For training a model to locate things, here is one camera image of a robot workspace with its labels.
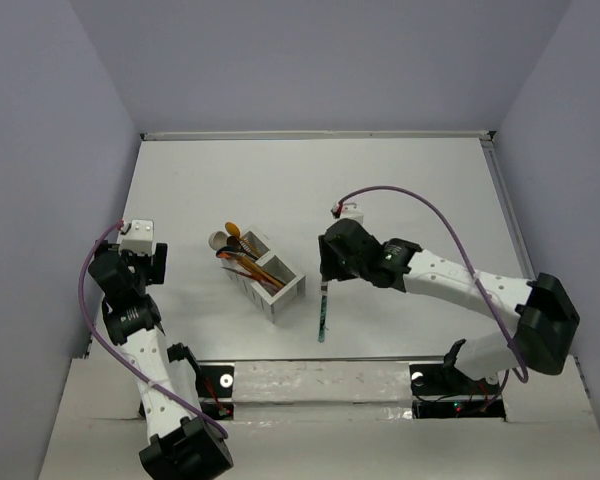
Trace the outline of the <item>white cardboard front cover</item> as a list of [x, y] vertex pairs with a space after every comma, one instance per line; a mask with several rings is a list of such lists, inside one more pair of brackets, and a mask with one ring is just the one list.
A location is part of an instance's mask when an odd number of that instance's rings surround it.
[[[41, 475], [141, 479], [136, 385], [104, 359], [71, 364]], [[261, 410], [229, 423], [231, 479], [600, 479], [600, 430], [580, 376], [510, 386], [504, 418], [413, 419], [343, 407]]]

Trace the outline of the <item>yellow-orange spoon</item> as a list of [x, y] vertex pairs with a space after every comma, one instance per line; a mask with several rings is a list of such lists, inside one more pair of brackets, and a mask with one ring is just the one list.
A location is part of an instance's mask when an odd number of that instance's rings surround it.
[[241, 230], [236, 224], [232, 222], [226, 222], [225, 230], [227, 232], [228, 237], [235, 236], [240, 240], [240, 243], [250, 252], [249, 257], [255, 260], [260, 258], [259, 251], [242, 236]]

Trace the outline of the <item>dark blue spoon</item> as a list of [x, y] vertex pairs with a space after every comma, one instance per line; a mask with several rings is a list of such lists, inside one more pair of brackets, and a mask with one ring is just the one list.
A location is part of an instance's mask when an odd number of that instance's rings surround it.
[[216, 251], [216, 256], [220, 257], [222, 255], [234, 255], [237, 253], [238, 253], [238, 250], [236, 250], [234, 247], [225, 245]]

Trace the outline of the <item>beige spoon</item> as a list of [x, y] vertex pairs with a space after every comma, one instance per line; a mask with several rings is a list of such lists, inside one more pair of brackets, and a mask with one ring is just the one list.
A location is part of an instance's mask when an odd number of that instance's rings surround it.
[[216, 231], [212, 233], [208, 239], [210, 248], [218, 251], [227, 246], [228, 235], [224, 231]]

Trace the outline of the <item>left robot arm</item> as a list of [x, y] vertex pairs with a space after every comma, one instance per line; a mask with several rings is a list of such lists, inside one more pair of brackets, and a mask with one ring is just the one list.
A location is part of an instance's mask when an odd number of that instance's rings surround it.
[[147, 291], [163, 284], [166, 258], [164, 243], [134, 252], [105, 241], [87, 271], [104, 294], [106, 343], [132, 370], [139, 391], [148, 442], [139, 453], [142, 467], [153, 479], [215, 479], [233, 466], [226, 436], [202, 411], [195, 357], [184, 344], [168, 343]]

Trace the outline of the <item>red-orange spoon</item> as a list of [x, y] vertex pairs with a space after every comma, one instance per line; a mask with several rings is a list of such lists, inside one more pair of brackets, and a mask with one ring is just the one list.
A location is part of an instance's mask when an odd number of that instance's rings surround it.
[[222, 256], [220, 256], [220, 257], [217, 257], [217, 258], [219, 258], [219, 259], [224, 259], [224, 260], [228, 260], [228, 261], [234, 261], [234, 262], [237, 262], [237, 261], [239, 260], [240, 256], [239, 256], [239, 255], [238, 255], [238, 253], [237, 253], [237, 254], [234, 254], [234, 255], [222, 255]]

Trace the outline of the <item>teal patterned handle knife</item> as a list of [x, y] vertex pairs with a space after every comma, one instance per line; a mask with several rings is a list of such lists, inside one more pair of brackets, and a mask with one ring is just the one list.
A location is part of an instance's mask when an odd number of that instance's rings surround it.
[[319, 314], [319, 332], [318, 342], [323, 343], [326, 337], [326, 316], [328, 306], [328, 286], [329, 282], [322, 280], [320, 284], [320, 314]]

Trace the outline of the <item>red-orange knife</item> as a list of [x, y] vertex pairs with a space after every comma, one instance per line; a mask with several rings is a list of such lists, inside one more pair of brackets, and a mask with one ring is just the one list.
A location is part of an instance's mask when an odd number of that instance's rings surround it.
[[241, 276], [241, 277], [244, 277], [244, 278], [248, 278], [250, 280], [253, 280], [253, 281], [256, 281], [256, 282], [259, 282], [259, 283], [261, 283], [261, 282], [264, 281], [263, 278], [261, 278], [261, 277], [259, 277], [257, 275], [254, 275], [253, 273], [248, 273], [248, 272], [245, 272], [245, 271], [241, 271], [241, 270], [237, 270], [237, 269], [229, 268], [229, 267], [225, 267], [225, 266], [222, 266], [221, 268], [223, 270], [225, 270], [225, 271], [228, 271], [228, 272], [232, 273], [232, 274], [235, 274], [235, 275], [238, 275], [238, 276]]

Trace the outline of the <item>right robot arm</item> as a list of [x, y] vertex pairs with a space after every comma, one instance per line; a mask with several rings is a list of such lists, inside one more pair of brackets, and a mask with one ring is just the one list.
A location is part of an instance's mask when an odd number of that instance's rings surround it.
[[423, 295], [463, 307], [496, 322], [498, 332], [460, 339], [445, 354], [442, 384], [462, 392], [475, 381], [518, 368], [522, 376], [562, 373], [580, 323], [562, 282], [477, 272], [416, 243], [379, 242], [352, 219], [340, 219], [318, 238], [324, 282], [362, 279], [381, 289]]

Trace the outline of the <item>brown spoon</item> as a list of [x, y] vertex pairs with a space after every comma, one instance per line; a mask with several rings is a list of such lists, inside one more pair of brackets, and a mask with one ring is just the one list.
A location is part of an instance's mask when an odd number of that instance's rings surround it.
[[250, 256], [250, 252], [240, 243], [240, 240], [235, 236], [229, 236], [227, 238], [227, 245], [237, 253]]

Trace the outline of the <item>white utensil caddy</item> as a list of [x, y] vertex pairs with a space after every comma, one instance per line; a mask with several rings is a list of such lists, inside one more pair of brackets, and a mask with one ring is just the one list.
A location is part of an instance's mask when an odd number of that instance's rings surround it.
[[239, 236], [216, 231], [208, 244], [226, 275], [271, 323], [305, 296], [306, 276], [256, 227]]

